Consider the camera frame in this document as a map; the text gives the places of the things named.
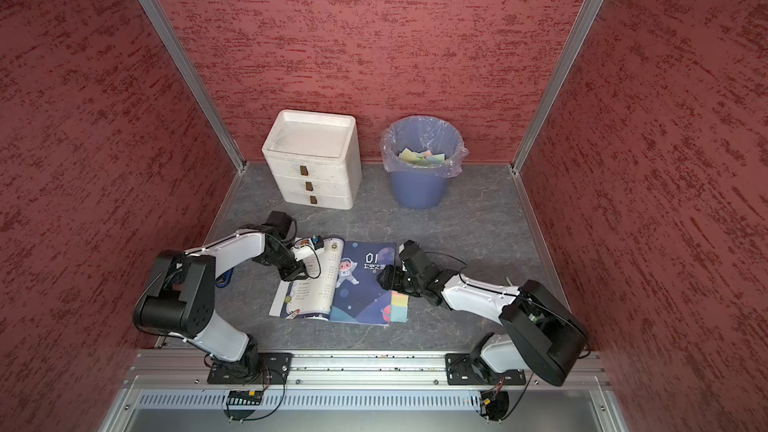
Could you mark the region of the children's science magazine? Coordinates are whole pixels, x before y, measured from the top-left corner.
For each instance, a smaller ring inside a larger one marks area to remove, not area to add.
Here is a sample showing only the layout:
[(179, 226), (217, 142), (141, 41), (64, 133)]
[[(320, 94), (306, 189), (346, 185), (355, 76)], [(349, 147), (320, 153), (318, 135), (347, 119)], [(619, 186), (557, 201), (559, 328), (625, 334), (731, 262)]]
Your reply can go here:
[(326, 238), (319, 255), (309, 257), (309, 278), (282, 281), (269, 315), (281, 319), (388, 326), (391, 292), (377, 275), (395, 263), (396, 245)]

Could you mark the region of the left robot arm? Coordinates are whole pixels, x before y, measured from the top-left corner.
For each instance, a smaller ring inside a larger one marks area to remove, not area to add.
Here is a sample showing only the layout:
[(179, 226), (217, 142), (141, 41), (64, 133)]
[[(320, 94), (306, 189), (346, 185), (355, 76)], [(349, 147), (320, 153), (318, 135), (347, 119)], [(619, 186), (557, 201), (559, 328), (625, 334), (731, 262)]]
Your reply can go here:
[(311, 253), (293, 246), (289, 233), (296, 230), (295, 219), (273, 211), (264, 224), (240, 228), (218, 241), (186, 251), (161, 252), (136, 301), (134, 327), (193, 344), (232, 378), (258, 378), (263, 366), (257, 342), (216, 312), (216, 282), (247, 261), (276, 268), (283, 281), (307, 279), (303, 259)]

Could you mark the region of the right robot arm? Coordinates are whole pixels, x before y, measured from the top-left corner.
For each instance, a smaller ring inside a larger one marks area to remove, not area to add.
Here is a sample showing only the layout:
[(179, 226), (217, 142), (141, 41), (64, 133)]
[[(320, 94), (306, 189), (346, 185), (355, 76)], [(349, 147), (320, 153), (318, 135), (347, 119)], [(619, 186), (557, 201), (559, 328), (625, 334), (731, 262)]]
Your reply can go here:
[(493, 285), (461, 270), (441, 268), (414, 241), (399, 250), (399, 263), (377, 276), (389, 291), (423, 298), (431, 305), (467, 312), (503, 327), (488, 333), (461, 358), (446, 360), (452, 381), (493, 384), (512, 370), (529, 370), (546, 383), (563, 385), (585, 352), (585, 327), (542, 283)]

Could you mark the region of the discarded sticky notes pile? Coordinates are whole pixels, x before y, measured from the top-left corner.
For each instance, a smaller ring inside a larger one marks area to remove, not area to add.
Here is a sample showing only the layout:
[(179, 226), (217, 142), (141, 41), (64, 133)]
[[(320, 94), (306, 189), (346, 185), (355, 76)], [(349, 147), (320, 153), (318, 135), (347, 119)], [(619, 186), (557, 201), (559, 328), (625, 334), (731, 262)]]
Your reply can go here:
[(444, 163), (446, 156), (443, 153), (434, 154), (431, 150), (414, 152), (409, 148), (404, 148), (398, 158), (414, 166), (432, 166)]

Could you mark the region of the blue trash bin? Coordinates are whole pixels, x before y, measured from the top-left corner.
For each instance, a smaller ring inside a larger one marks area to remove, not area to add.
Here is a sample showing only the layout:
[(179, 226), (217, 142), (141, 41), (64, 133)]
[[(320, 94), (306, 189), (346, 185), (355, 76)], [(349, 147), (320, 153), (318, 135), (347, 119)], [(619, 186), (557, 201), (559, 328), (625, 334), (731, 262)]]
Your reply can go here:
[(448, 181), (453, 179), (443, 179), (418, 172), (388, 174), (395, 199), (400, 205), (411, 209), (429, 209), (438, 206), (445, 194)]

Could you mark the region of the white three-drawer storage box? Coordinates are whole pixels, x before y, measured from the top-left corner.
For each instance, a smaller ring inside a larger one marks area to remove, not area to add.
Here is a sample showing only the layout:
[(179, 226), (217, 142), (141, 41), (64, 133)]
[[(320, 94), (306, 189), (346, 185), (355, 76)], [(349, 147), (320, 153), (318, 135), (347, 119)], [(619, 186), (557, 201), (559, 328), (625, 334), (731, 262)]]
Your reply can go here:
[(338, 210), (353, 207), (362, 181), (354, 117), (283, 110), (262, 153), (286, 202)]

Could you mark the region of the clear plastic bin liner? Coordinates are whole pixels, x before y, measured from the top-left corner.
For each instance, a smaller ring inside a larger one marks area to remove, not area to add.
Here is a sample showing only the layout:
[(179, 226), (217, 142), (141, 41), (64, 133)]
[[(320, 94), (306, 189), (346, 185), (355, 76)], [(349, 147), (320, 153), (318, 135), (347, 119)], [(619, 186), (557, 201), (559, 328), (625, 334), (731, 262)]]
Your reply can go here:
[[(461, 133), (451, 123), (426, 115), (408, 116), (392, 123), (381, 134), (379, 145), (388, 173), (418, 172), (443, 179), (454, 178), (462, 172), (462, 163), (469, 155)], [(398, 158), (404, 148), (414, 152), (443, 153), (446, 159), (439, 165), (410, 165)]]

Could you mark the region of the left connector board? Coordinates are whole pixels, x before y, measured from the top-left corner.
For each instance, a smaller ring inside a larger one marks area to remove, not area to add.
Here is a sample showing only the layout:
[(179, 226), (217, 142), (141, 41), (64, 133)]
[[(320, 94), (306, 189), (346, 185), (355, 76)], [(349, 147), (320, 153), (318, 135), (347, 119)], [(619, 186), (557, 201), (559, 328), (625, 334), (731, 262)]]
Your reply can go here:
[(230, 390), (227, 395), (227, 406), (259, 406), (264, 392), (256, 390)]

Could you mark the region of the connector board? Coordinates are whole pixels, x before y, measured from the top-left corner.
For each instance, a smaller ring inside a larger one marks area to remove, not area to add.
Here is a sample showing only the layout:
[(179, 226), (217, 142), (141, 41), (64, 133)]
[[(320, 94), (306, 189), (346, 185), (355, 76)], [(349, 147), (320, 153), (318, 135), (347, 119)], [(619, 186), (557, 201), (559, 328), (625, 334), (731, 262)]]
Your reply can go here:
[(506, 391), (486, 390), (480, 393), (478, 415), (487, 421), (501, 421), (509, 410), (509, 394)]
[(256, 390), (230, 390), (227, 395), (227, 406), (259, 406), (264, 392)]

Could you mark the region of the right connector board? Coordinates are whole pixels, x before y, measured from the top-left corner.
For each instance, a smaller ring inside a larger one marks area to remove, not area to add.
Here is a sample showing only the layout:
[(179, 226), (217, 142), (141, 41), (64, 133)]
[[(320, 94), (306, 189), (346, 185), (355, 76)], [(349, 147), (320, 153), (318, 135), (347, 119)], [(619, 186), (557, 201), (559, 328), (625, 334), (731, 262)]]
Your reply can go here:
[(478, 415), (487, 421), (501, 421), (509, 410), (509, 394), (506, 391), (486, 390), (480, 393)]

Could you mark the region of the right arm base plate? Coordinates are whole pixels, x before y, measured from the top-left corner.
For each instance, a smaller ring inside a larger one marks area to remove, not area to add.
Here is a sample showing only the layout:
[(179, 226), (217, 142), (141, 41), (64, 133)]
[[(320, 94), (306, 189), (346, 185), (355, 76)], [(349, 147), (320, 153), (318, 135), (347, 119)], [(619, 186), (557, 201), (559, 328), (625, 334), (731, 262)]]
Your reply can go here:
[(494, 371), (479, 356), (470, 353), (448, 353), (444, 356), (447, 382), (452, 386), (524, 385), (523, 370)]

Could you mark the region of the aluminium front rail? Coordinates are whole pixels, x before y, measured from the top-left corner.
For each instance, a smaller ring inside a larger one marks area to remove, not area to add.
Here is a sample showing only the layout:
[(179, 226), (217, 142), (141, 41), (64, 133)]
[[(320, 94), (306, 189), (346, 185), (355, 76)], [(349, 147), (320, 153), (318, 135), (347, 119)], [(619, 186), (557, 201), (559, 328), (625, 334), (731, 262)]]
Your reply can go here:
[(459, 361), (462, 353), (446, 351), (292, 350), (291, 358), (267, 351), (262, 360), (278, 372), (266, 372), (245, 382), (227, 379), (215, 367), (205, 365), (204, 355), (191, 349), (149, 349), (136, 354), (121, 381), (125, 388), (144, 389), (244, 389), (267, 385), (271, 392), (298, 390), (487, 390), (495, 380), (481, 384)]

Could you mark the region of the left aluminium corner post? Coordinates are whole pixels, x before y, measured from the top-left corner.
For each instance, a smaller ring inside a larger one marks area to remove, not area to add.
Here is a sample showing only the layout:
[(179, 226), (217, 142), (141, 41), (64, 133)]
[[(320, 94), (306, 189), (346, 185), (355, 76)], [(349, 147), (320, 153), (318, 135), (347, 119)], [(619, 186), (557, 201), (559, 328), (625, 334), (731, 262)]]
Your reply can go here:
[(172, 61), (203, 111), (237, 173), (242, 174), (247, 168), (247, 160), (229, 132), (213, 98), (207, 91), (193, 61), (184, 49), (160, 1), (138, 0), (138, 2), (167, 52), (170, 54)]

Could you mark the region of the aluminium corner post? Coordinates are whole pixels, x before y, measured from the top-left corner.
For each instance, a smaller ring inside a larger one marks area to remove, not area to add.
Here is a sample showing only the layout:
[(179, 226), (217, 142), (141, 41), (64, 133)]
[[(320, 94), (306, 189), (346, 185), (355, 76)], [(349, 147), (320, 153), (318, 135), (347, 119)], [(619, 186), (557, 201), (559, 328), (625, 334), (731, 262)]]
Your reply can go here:
[(172, 61), (203, 111), (237, 173), (242, 174), (247, 168), (247, 160), (229, 132), (213, 98), (207, 91), (193, 61), (184, 49), (160, 1), (138, 0), (138, 2), (167, 52), (170, 54)]
[(518, 150), (511, 162), (513, 175), (519, 175), (533, 149), (535, 141), (554, 106), (576, 58), (591, 30), (605, 0), (584, 0), (577, 13), (552, 75), (541, 96), (532, 120), (526, 129)]

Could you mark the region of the right aluminium corner post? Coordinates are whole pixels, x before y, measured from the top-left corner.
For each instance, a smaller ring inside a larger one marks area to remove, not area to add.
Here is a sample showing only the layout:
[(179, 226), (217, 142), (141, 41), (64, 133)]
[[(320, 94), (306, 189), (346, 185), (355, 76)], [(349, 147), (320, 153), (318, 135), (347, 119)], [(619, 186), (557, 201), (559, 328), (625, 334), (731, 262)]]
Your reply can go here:
[(518, 150), (511, 162), (513, 175), (519, 175), (533, 149), (535, 141), (554, 106), (576, 58), (591, 30), (605, 0), (584, 0), (577, 13), (552, 75), (541, 96), (532, 120), (526, 129)]

